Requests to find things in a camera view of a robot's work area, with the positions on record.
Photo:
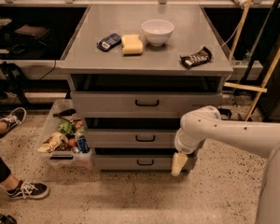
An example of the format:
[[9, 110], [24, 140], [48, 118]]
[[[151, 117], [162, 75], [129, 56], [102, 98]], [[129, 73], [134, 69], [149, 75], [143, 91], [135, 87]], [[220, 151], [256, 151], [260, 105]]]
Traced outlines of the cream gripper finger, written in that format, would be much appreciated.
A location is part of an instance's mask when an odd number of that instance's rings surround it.
[[175, 153], [172, 162], [172, 175], [179, 176], [187, 161], [188, 156], [186, 154]]

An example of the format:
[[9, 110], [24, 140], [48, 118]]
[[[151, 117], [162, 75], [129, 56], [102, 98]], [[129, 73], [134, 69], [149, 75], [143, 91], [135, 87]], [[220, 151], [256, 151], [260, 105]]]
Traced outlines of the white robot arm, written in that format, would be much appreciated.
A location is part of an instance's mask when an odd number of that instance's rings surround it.
[[172, 175], [178, 176], [188, 155], [213, 139], [267, 160], [255, 224], [280, 224], [280, 123], [223, 120], [217, 108], [205, 106], [184, 114], [175, 134]]

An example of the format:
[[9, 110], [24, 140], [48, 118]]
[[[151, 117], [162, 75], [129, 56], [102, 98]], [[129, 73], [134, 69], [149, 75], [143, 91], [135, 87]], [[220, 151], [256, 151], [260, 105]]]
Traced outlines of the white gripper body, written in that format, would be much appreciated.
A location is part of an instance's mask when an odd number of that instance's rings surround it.
[[183, 154], [191, 154], [198, 147], [198, 140], [179, 129], [175, 134], [175, 149]]

